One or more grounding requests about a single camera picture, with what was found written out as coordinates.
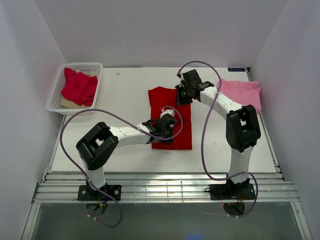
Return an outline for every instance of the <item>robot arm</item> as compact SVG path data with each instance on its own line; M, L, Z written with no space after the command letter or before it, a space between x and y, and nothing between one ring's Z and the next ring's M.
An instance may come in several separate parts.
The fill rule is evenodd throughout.
M160 119L151 119L137 126L114 127L107 126L104 122L97 123L77 144L76 148L85 166L85 171L98 189L106 185L103 166L116 148L135 145L151 144L157 142L172 142L173 140L160 141L157 138L141 132L143 130L154 136L169 138L173 136L173 129L177 120L174 118L173 110L165 110L161 113ZM90 183L87 182L87 191L95 192L94 188L88 189Z
M218 94L213 109L226 120L226 139L231 146L228 176L248 172L252 150L261 136L256 109L252 105L242 106L223 93L218 93L218 89L211 82L202 82L195 69L178 77L181 81L175 86L177 105L189 104L195 99L211 106ZM231 181L234 185L249 183L247 174L233 177Z

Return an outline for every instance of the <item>white plastic basket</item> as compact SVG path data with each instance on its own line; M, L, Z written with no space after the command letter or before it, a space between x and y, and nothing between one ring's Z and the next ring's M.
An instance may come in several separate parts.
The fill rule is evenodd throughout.
M79 71L84 74L93 74L97 77L98 83L96 86L92 106L88 108L67 108L60 105L61 99L62 99L61 90L66 85L65 68L70 68L74 71ZM57 112L62 115L68 115L68 116L73 115L84 109L93 109L96 105L96 100L97 100L100 81L101 81L102 69L103 69L102 64L98 62L76 62L76 63L67 63L62 65L55 77L50 96L46 103L46 109L50 112Z

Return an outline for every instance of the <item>purple cable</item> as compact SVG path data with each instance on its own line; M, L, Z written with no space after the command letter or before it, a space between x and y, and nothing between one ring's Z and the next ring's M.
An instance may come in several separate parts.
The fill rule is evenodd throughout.
M170 139L173 139L173 138L175 138L176 136L178 136L178 135L181 133L184 124L183 124L183 120L182 120L182 117L181 117L180 113L179 113L174 107L172 107L172 106L163 106L161 109L165 109L165 108L173 109L173 110L178 114L178 116L179 116L179 118L180 118L180 121L181 121L181 127L180 127L179 131L178 131L175 135L173 135L173 136L171 136L171 137L168 137L168 138L161 138L161 137L158 137L158 136L154 136L154 135L150 134L149 132L146 132L146 131L144 131L144 130L142 130L142 129L138 129L137 126L135 126L135 125L133 125L132 123L124 120L123 118L121 118L121 117L119 117L119 116L117 116L117 115L115 115L115 114L113 114L113 113L111 113L111 112L109 112L109 111L102 110L102 109L98 109L98 108L91 108L91 109L85 109L85 110L78 111L77 113L75 113L74 115L72 115L72 116L65 122L65 124L63 125L63 127L62 127L62 129L61 129L60 138L59 138L62 151L64 152L64 154L66 155L66 157L83 173L83 175L85 176L85 178L87 179L87 181L90 182L90 185L91 185L95 190L97 190L99 193L105 195L107 198L110 198L112 201L114 201L114 202L117 204L117 206L119 207L119 210L120 210L120 218L119 218L119 221L118 221L116 224L114 224L114 225L111 225L111 224L103 221L102 219L100 219L100 218L98 218L98 217L95 217L95 216L93 216L93 215L90 215L90 214L87 214L87 215L86 215L86 214L82 214L82 213L76 212L77 214L92 217L93 219L99 221L100 223L104 224L105 226L107 226L107 227L109 227L109 228L115 228L116 226L118 226L118 225L121 223L122 218L123 218L123 215L124 215L120 203L119 203L116 199L114 199L112 196L110 196L109 194L107 194L106 192L101 191L99 188L97 188L97 187L90 181L88 175L87 175L86 172L82 169L82 167L81 167L79 164L77 164L77 163L72 159L72 157L69 155L69 153L67 153L66 148L65 148L65 146L64 146L64 143L63 143L63 141L62 141L62 138L63 138L64 132L65 132L65 129L66 129L67 125L70 123L70 121L71 121L73 118L75 118L77 115L82 114L82 113L84 113L84 112L90 112L90 111L102 112L102 113L109 114L109 115L115 117L116 119L118 119L118 120L120 120L120 121L128 124L128 125L131 126L132 128L134 128L134 129L136 129L136 130L139 130L141 133L144 133L144 134L146 134L146 135L148 135L148 136L150 136L150 137L153 137L153 138L155 138L155 139L159 139L159 140L166 141L166 140L170 140Z
M206 129L207 129L207 125L208 125L208 121L209 121L210 114L211 114L212 110L214 109L214 106L215 106L216 101L217 101L217 98L218 98L218 93L220 92L220 89L221 89L221 86L222 86L222 80L221 80L221 77L220 77L219 73L217 72L217 70L216 70L213 66L211 66L209 63L206 63L206 62L204 62L204 61L197 61L197 60L195 60L195 61L189 61L189 62L187 62L186 64L184 64L184 65L180 68L179 72L181 72L182 69L183 69L185 66L187 66L187 65L189 65L189 64L192 64L192 63L199 63L199 64L207 65L209 68L211 68L211 69L216 73L216 75L217 75L218 78L219 78L219 86L218 86L218 89L217 89L217 94L215 95L215 97L214 97L214 99L213 99L213 102L212 102L212 104L211 104L211 106L210 106L210 109L209 109L208 114L206 115L205 122L204 122L204 126L203 126L203 131L202 131L202 136L201 136L201 160L202 160L202 166L203 166L203 169L204 169L204 171L205 171L205 174L206 174L210 179L212 179L212 180L214 180L214 181L225 181L225 180L228 180L228 179L232 179L232 178L234 178L234 177L236 177L236 176L239 176L239 175L241 175L241 174L248 174L248 175L250 175L250 176L252 177L252 179L254 180L254 183L255 183L256 194L255 194L255 198L254 198L253 204L251 205L251 207L249 208L249 210L246 211L244 214L239 215L238 217L237 217L236 215L230 215L231 217L234 217L234 218L242 218L242 217L248 215L248 214L252 211L252 209L255 207L255 205L256 205L256 202L257 202L257 199L258 199L258 192L259 192L258 183L257 183L257 180L256 180L255 176L254 176L251 172L241 171L241 172L238 172L238 173L236 173L236 174L233 174L233 175L231 175L231 176L224 177L224 178L215 178L215 177L211 176L210 173L208 172L207 167L206 167L206 163L205 163L205 151L204 151L205 135L206 135ZM209 212L203 212L203 213L206 213L206 214L209 214L209 215L221 215L221 214L218 214L218 213L209 213Z

